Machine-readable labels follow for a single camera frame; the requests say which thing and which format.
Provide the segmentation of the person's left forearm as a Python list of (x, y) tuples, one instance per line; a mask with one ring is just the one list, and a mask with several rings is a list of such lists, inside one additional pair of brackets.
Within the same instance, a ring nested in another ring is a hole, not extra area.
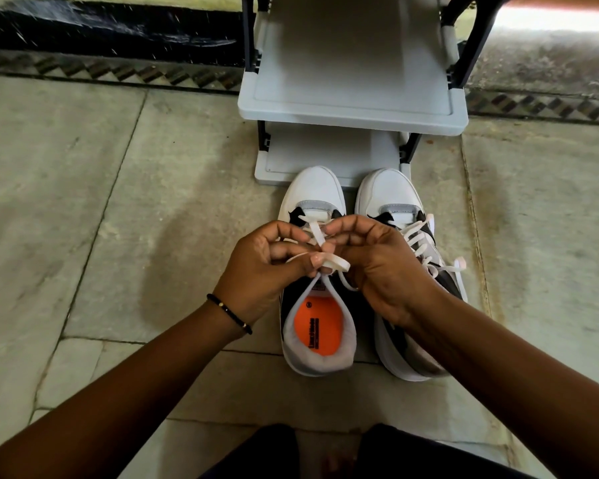
[(0, 445), (0, 479), (115, 478), (250, 326), (206, 302)]

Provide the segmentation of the person's black trousers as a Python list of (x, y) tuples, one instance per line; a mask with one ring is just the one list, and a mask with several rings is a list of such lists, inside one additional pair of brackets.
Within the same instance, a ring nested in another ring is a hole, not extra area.
[[(300, 479), (295, 430), (274, 424), (251, 437), (198, 479)], [(537, 479), (495, 461), (386, 424), (361, 436), (354, 459), (327, 459), (322, 479)]]

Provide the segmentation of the orange shoe insole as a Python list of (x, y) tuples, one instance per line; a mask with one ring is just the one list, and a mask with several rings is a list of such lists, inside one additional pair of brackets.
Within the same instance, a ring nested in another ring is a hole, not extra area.
[(334, 355), (342, 342), (342, 310), (328, 292), (311, 292), (295, 314), (293, 329), (311, 352), (321, 356)]

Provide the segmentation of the person's right forearm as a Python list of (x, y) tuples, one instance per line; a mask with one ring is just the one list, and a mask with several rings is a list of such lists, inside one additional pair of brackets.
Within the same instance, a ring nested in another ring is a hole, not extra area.
[(599, 479), (599, 383), (433, 287), (403, 327), (561, 479)]

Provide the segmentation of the white grey black sneaker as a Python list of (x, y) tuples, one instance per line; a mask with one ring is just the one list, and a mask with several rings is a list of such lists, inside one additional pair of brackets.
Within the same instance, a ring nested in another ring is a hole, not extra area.
[[(424, 211), (412, 182), (399, 170), (376, 170), (367, 175), (359, 186), (355, 203), (357, 215), (387, 225), (387, 212), (416, 214), (419, 211), (431, 215)], [(380, 361), (397, 378), (420, 382), (448, 376), (439, 362), (414, 339), (379, 314), (374, 317), (374, 342)]]
[[(282, 201), (279, 219), (300, 227), (299, 216), (329, 213), (331, 219), (345, 215), (345, 199), (336, 175), (325, 167), (302, 170), (290, 184)], [(280, 335), (282, 351), (289, 367), (300, 375), (318, 378), (350, 368), (357, 348), (357, 330), (348, 305), (340, 292), (344, 288), (337, 275), (320, 272), (288, 285), (280, 296)], [(343, 313), (342, 342), (331, 356), (321, 356), (304, 346), (293, 329), (295, 314), (311, 292), (326, 291)]]

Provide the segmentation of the person's left hand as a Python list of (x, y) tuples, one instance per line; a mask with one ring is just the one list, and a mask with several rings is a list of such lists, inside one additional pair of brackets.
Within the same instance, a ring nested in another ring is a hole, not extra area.
[(300, 278), (276, 278), (275, 260), (305, 251), (310, 236), (288, 222), (274, 220), (241, 238), (212, 294), (231, 314), (252, 326), (282, 291)]

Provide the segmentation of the white black plastic shoe rack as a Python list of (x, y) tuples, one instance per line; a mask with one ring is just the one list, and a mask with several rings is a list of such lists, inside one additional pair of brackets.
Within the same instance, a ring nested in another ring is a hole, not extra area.
[(508, 1), (241, 0), (257, 182), (318, 165), (344, 188), (380, 168), (410, 176), (424, 136), (468, 126), (464, 88)]

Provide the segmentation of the person's right hand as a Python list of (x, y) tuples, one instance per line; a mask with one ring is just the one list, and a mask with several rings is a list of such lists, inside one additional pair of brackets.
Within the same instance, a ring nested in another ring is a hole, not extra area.
[(358, 215), (336, 218), (320, 229), (334, 254), (350, 264), (347, 281), (393, 325), (411, 329), (440, 293), (397, 229)]

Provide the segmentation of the white shoelace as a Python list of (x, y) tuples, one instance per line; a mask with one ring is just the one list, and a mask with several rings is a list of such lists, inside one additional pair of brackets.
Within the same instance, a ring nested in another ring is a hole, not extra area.
[(426, 273), (447, 292), (468, 302), (462, 277), (466, 261), (463, 257), (456, 257), (451, 264), (444, 261), (433, 236), (434, 216), (419, 211), (416, 214), (387, 212), (386, 217), (386, 224), (401, 233)]
[(350, 263), (334, 253), (323, 252), (321, 250), (322, 245), (326, 242), (326, 235), (323, 233), (321, 226), (332, 221), (331, 216), (329, 213), (318, 216), (315, 212), (310, 215), (299, 216), (300, 229), (310, 236), (310, 241), (299, 244), (305, 249), (319, 250), (323, 253), (325, 258), (322, 267), (331, 271), (327, 276), (337, 275), (345, 289), (356, 292), (357, 288), (353, 287), (345, 279), (345, 273), (349, 271), (351, 266)]

